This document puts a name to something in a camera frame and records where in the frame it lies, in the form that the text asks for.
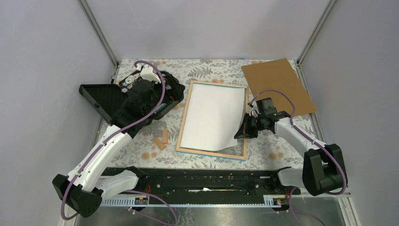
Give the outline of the brown cardboard backing board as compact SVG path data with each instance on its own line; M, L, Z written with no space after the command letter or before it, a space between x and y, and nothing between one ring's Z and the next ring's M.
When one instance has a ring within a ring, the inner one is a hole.
M241 69L253 96L263 90L277 90L284 93L295 105L294 116L317 111L314 102L287 59L244 65Z

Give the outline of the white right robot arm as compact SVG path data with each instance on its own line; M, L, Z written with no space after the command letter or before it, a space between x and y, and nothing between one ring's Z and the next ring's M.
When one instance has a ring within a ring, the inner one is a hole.
M281 194L289 186L305 188L313 196L345 192L348 180L338 145L327 145L300 129L290 114L276 109L271 98L258 100L256 105L256 115L244 114L234 138L257 138L260 131L268 130L286 140L303 157L302 168L277 171L278 176L270 180L274 193Z

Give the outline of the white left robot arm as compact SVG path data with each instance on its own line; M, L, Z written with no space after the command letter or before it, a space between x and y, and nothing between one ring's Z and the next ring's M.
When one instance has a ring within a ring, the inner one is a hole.
M77 215L89 217L102 200L121 192L132 190L139 194L145 190L145 179L132 171L124 170L103 181L99 178L116 153L156 119L156 111L167 96L166 92L167 82L163 77L134 82L98 143L67 175L54 177L52 185L62 201L63 220L72 220Z

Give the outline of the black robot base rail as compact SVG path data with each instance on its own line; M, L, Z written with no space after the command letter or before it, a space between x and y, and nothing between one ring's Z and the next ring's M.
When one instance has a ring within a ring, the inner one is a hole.
M257 205L266 196L287 198L278 170L157 169L129 167L138 176L134 190L149 192L169 205Z

